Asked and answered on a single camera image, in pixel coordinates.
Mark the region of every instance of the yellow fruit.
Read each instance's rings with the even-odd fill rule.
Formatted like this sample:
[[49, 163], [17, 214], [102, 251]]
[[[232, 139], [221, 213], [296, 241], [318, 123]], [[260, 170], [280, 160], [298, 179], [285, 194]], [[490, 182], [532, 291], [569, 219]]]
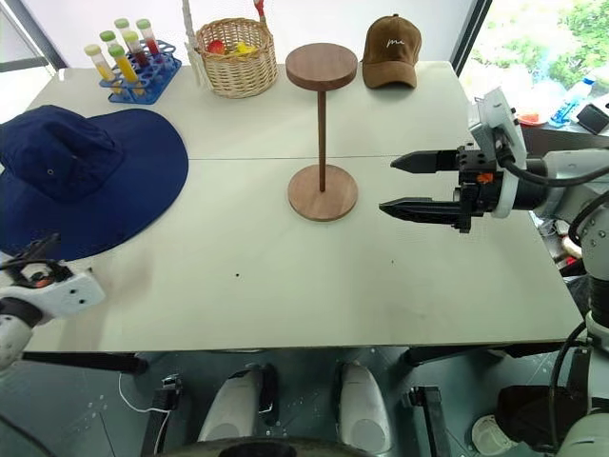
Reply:
[[246, 43], [244, 43], [243, 41], [240, 41], [239, 43], [237, 43], [237, 46], [236, 46], [236, 51], [238, 54], [249, 54], [250, 52], [253, 52], [254, 50], [256, 50], [255, 46], [249, 46]]

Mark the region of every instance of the green cap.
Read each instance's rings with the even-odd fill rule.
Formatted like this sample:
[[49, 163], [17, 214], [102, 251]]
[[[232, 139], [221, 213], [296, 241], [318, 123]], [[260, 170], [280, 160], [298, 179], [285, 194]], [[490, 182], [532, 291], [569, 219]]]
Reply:
[[112, 45], [108, 48], [108, 52], [112, 57], [120, 57], [121, 55], [125, 55], [125, 50], [121, 45]]
[[106, 42], [106, 41], [112, 41], [116, 39], [116, 35], [114, 34], [114, 32], [112, 30], [104, 30], [99, 34], [99, 37], [102, 39], [102, 41]]
[[148, 29], [150, 27], [150, 21], [147, 19], [140, 19], [135, 23], [138, 29]]
[[123, 35], [123, 38], [125, 39], [125, 41], [140, 41], [140, 37], [137, 36], [137, 32], [130, 30], [130, 31], [126, 31], [125, 34]]
[[97, 45], [85, 46], [85, 54], [89, 56], [99, 54], [101, 51], [102, 50], [100, 50], [99, 46]]
[[114, 21], [114, 25], [117, 29], [124, 29], [126, 27], [129, 27], [129, 21], [125, 17], [119, 17], [117, 20]]

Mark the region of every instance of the red liquid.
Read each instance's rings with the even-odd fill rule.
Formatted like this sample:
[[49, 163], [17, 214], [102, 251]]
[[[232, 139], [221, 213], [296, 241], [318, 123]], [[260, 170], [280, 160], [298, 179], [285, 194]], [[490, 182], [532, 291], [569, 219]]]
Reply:
[[146, 40], [146, 46], [148, 46], [148, 50], [151, 54], [159, 53], [159, 47], [156, 44], [156, 40]]
[[143, 68], [148, 65], [148, 59], [146, 59], [146, 54], [143, 51], [133, 52], [132, 54], [140, 67]]

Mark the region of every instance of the navy blue hat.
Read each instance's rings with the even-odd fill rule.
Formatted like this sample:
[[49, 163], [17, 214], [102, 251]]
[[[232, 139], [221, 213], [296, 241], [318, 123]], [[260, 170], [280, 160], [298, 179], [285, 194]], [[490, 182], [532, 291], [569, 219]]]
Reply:
[[88, 257], [136, 235], [187, 179], [186, 148], [161, 115], [126, 109], [89, 119], [55, 106], [0, 126], [0, 250], [61, 235], [57, 258]]

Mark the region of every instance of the cap brim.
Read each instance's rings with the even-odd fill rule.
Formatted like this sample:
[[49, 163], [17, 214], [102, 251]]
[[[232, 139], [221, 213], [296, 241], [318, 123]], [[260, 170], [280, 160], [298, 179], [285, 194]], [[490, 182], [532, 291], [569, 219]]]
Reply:
[[415, 68], [396, 60], [378, 64], [363, 64], [363, 81], [371, 89], [390, 83], [404, 83], [411, 88], [417, 87]]
[[126, 109], [89, 121], [120, 142], [125, 160], [105, 184], [63, 204], [7, 171], [0, 175], [0, 249], [14, 255], [30, 242], [61, 235], [55, 258], [75, 260], [124, 243], [173, 203], [187, 179], [182, 138], [161, 115]]

